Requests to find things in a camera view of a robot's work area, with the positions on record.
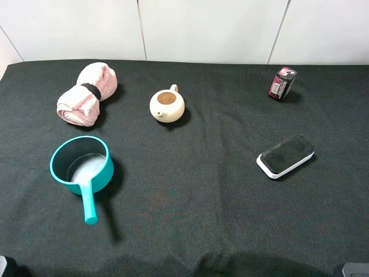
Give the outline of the cream ceramic teapot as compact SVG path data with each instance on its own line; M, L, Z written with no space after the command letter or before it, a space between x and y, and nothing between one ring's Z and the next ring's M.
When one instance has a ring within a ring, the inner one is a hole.
M177 121L185 111L185 101L178 92L178 86L172 84L169 89L156 92L149 104L151 115L159 122Z

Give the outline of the teal saucepan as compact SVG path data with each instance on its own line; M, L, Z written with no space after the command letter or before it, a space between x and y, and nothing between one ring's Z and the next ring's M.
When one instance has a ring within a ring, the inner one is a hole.
M104 189L114 174L108 145L95 136L71 138L53 153L50 173L57 182L82 197L85 223L96 224L94 194Z

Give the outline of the small black pink box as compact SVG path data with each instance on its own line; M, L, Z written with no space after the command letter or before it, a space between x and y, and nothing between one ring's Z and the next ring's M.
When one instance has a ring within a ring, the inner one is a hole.
M298 72L289 67L281 68L275 75L272 86L269 90L269 97L279 102L283 101L288 95Z

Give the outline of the black band on towel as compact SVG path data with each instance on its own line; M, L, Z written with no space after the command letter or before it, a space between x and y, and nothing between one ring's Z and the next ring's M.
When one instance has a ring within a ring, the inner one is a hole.
M95 96L97 100L101 99L101 92L96 86L89 83L83 83L81 86L85 87L91 94Z

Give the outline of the grey block bottom right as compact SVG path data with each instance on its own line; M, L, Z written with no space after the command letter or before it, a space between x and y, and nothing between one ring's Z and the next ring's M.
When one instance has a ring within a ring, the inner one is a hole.
M369 263L345 263L342 274L344 277L369 277Z

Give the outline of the grey block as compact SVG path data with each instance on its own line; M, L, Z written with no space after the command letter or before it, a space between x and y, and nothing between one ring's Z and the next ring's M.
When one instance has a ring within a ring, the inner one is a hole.
M345 263L342 274L344 277L369 277L369 263Z
M7 259L4 256L0 256L0 277L2 277L7 269Z

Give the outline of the rolled pink towel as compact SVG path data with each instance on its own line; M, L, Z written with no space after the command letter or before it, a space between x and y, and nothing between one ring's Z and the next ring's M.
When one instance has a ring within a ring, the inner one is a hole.
M83 83L96 86L101 92L101 99L97 100L81 86ZM116 73L106 63L89 64L79 74L76 85L59 97L57 114L72 125L91 127L100 115L100 102L111 97L117 87Z

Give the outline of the black and white eraser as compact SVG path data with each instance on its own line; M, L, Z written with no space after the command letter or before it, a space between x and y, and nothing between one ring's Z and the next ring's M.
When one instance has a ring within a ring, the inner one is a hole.
M298 134L261 153L257 165L270 179L278 179L311 159L314 153L314 146Z

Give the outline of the grey block bottom left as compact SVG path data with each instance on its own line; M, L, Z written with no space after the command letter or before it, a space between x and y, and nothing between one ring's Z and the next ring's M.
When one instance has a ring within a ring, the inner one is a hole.
M4 256L0 256L0 277L2 277L7 269L7 259Z

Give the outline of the dark green table cloth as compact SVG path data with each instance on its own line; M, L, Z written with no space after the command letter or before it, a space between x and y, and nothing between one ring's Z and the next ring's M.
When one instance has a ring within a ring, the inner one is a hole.
M338 276L368 262L368 67L109 61L117 92L92 128L57 116L86 60L23 62L1 79L1 254L30 276ZM178 86L175 122L150 113ZM53 152L89 134L115 172L99 220L50 174ZM294 136L311 159L270 179L257 157Z

